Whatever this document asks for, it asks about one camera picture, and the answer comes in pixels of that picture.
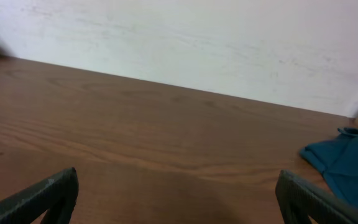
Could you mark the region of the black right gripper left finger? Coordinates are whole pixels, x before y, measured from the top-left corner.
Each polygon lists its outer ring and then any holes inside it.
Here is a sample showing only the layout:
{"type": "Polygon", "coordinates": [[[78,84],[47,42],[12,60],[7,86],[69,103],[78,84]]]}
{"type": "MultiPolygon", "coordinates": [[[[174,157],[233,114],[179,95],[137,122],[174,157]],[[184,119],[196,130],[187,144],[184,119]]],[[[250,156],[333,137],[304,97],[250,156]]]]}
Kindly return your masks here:
{"type": "Polygon", "coordinates": [[[0,201],[0,223],[69,223],[78,192],[75,168],[64,169],[0,201]]]}

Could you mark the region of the teal blue t-shirt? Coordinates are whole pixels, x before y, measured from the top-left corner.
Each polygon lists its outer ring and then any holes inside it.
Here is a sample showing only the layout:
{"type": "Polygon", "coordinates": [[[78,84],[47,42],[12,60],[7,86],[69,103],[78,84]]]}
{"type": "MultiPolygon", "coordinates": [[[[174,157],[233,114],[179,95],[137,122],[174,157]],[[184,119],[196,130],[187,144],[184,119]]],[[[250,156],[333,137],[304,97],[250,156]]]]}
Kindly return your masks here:
{"type": "Polygon", "coordinates": [[[358,129],[338,131],[334,139],[305,146],[300,156],[321,174],[336,197],[358,208],[358,129]]]}

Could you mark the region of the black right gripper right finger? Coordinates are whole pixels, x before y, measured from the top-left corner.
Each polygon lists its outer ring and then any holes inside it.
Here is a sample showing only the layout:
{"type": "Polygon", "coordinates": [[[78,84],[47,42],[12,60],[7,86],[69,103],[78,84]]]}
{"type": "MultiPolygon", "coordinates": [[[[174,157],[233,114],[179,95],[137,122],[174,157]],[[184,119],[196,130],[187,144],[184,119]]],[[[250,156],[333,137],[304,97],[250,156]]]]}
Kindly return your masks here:
{"type": "Polygon", "coordinates": [[[289,170],[281,170],[275,195],[285,224],[358,224],[358,209],[289,170]]]}

